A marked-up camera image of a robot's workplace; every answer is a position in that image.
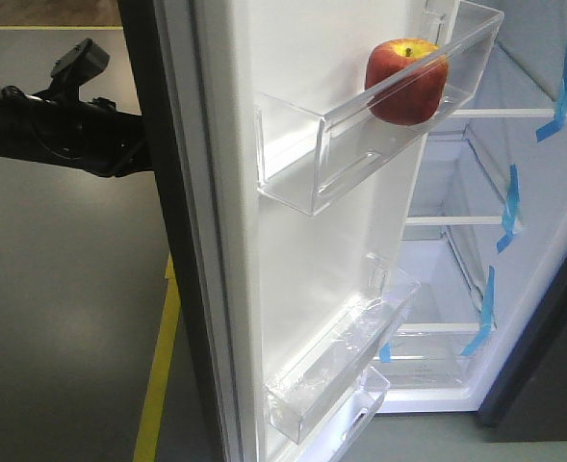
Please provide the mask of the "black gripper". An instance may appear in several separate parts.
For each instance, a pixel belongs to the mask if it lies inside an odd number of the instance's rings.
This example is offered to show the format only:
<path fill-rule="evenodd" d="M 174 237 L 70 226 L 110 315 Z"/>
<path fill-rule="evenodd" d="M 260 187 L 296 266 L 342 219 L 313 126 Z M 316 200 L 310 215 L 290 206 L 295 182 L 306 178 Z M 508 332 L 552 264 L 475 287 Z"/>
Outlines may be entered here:
<path fill-rule="evenodd" d="M 153 169 L 139 115 L 120 112 L 105 97 L 80 99 L 78 90 L 42 90 L 21 97 L 27 159 L 120 178 Z"/>

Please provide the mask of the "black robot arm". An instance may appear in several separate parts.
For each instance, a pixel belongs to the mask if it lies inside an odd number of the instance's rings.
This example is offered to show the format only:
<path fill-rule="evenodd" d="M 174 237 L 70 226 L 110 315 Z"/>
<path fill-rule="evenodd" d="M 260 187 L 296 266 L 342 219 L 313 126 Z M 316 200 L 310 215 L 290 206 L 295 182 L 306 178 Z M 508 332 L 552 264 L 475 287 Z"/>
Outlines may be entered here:
<path fill-rule="evenodd" d="M 153 169 L 142 118 L 112 103 L 43 99 L 0 87 L 0 158 L 120 178 Z"/>

